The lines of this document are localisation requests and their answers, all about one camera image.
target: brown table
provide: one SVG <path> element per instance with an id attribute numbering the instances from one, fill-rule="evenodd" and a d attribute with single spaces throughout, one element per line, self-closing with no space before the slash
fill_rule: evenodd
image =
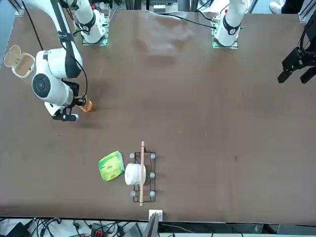
<path id="1" fill-rule="evenodd" d="M 44 48 L 60 47 L 50 18 L 31 14 Z M 2 66 L 0 215 L 315 224 L 316 81 L 277 82 L 303 26 L 270 14 L 243 26 L 238 50 L 212 49 L 208 28 L 118 11 L 107 47 L 79 45 L 96 110 L 73 123 Z M 13 44 L 40 50 L 26 15 Z M 157 200 L 139 207 L 98 160 L 120 150 L 128 164 L 142 140 L 157 153 Z"/>

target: open container lid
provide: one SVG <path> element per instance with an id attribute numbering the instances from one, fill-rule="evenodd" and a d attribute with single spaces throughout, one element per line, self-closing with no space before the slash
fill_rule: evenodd
<path id="1" fill-rule="evenodd" d="M 8 53 L 6 53 L 3 62 L 7 67 L 15 68 L 19 64 L 20 55 L 21 55 L 20 47 L 17 45 L 14 45 L 9 49 Z"/>

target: wire rack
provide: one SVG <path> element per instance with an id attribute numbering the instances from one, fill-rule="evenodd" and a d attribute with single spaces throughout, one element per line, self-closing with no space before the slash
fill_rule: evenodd
<path id="1" fill-rule="evenodd" d="M 140 159 L 141 159 L 141 152 L 135 152 L 135 158 L 134 158 L 134 164 L 140 164 Z M 155 202 L 156 201 L 156 196 L 151 197 L 150 192 L 154 191 L 156 192 L 156 158 L 151 159 L 151 154 L 154 154 L 156 156 L 155 152 L 144 152 L 144 156 L 149 157 L 150 164 L 145 164 L 144 166 L 146 167 L 146 180 L 148 179 L 148 182 L 145 181 L 144 188 L 148 187 L 149 184 L 149 190 L 144 189 L 143 193 L 143 202 Z M 151 178 L 150 173 L 154 173 L 155 177 Z M 133 196 L 133 202 L 139 202 L 140 199 L 140 187 L 138 185 L 134 186 L 134 192 L 136 193 L 136 196 Z"/>

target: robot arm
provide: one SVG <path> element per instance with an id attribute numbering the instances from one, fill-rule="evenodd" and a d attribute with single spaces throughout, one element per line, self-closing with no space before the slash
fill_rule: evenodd
<path id="1" fill-rule="evenodd" d="M 229 47 L 235 43 L 246 10 L 245 0 L 230 0 L 227 13 L 221 16 L 221 24 L 215 36 L 222 46 Z"/>
<path id="2" fill-rule="evenodd" d="M 65 81 L 65 78 L 76 78 L 82 70 L 82 59 L 70 31 L 61 0 L 24 0 L 34 8 L 41 9 L 53 20 L 62 48 L 43 50 L 36 56 L 36 74 L 32 80 L 34 94 L 41 100 L 53 119 L 76 121 L 77 115 L 71 114 L 73 106 L 83 106 L 85 98 L 78 98 L 79 85 Z M 76 16 L 85 31 L 87 41 L 98 41 L 103 35 L 100 31 L 101 20 L 98 11 L 91 9 L 88 0 L 69 0 L 76 7 Z"/>
<path id="3" fill-rule="evenodd" d="M 279 83 L 284 83 L 294 71 L 304 67 L 311 66 L 301 76 L 301 82 L 307 83 L 316 75 L 316 11 L 310 17 L 308 23 L 304 26 L 304 30 L 300 39 L 299 47 L 296 47 L 282 61 L 283 72 L 277 77 Z M 310 46 L 304 49 L 304 38 L 307 35 Z"/>

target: green snack bag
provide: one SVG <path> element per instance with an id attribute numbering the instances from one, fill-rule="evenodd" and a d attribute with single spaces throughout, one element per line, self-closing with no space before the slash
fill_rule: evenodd
<path id="1" fill-rule="evenodd" d="M 122 153 L 119 151 L 112 152 L 111 154 L 99 160 L 99 170 L 102 179 L 110 181 L 124 173 L 124 163 Z"/>

